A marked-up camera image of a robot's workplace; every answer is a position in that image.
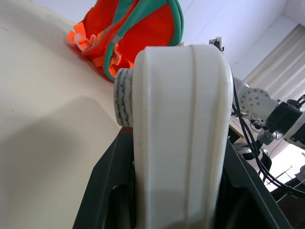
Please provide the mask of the white plastic box threaded neck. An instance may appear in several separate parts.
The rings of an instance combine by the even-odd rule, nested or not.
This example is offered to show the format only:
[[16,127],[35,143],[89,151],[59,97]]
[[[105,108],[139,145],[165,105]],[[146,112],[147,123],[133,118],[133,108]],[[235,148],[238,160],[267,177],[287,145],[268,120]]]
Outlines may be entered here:
[[147,47],[114,81],[119,125],[133,128],[136,229],[212,229],[233,80],[214,45]]

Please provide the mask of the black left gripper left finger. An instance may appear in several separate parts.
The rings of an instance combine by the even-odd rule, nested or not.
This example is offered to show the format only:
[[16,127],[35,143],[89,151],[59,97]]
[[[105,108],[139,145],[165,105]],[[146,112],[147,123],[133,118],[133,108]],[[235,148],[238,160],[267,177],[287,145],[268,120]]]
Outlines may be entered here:
[[94,166],[75,229],[135,229],[133,133],[119,132]]

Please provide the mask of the beige window curtain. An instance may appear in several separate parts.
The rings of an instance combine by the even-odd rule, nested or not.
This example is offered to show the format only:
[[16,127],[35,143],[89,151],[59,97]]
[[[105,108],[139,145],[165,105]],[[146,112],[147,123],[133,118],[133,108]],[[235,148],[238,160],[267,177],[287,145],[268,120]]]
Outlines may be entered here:
[[298,99],[305,94],[305,27],[297,25],[246,77],[252,88],[273,99]]

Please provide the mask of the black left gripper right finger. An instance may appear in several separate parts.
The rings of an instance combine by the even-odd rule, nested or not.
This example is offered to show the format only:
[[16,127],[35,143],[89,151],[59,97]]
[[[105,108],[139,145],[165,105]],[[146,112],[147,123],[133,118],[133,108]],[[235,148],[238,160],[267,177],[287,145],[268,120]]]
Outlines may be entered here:
[[226,144],[217,229],[293,229],[256,170]]

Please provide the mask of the black background chair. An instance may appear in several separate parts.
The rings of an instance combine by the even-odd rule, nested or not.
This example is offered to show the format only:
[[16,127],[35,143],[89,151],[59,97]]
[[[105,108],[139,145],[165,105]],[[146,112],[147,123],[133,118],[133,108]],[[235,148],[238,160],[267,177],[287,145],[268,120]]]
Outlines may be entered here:
[[262,149],[262,157],[260,159],[260,162],[265,166],[267,171],[270,171],[270,168],[272,166],[272,160],[269,156],[269,151],[266,149]]

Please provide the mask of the orange and teal backpack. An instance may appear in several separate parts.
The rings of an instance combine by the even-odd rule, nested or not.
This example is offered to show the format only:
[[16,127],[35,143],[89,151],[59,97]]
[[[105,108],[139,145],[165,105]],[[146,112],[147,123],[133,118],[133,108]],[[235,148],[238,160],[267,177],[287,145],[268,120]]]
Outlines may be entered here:
[[178,0],[97,0],[66,39],[114,81],[147,46],[180,44],[183,29]]

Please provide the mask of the wooden background desk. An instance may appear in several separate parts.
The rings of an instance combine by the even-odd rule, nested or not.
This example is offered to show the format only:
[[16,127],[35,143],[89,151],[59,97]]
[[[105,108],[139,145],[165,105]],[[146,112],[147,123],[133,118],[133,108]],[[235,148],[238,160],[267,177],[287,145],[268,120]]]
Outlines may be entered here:
[[230,117],[228,137],[232,144],[246,142],[239,120],[233,116]]

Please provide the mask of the white wall switch box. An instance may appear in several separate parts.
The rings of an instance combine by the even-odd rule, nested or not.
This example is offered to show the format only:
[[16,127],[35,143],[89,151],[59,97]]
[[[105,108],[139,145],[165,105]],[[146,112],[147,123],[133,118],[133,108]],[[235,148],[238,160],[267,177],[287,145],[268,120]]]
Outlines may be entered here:
[[221,52],[224,52],[224,47],[222,46],[222,37],[216,37],[209,40],[209,44],[217,47]]

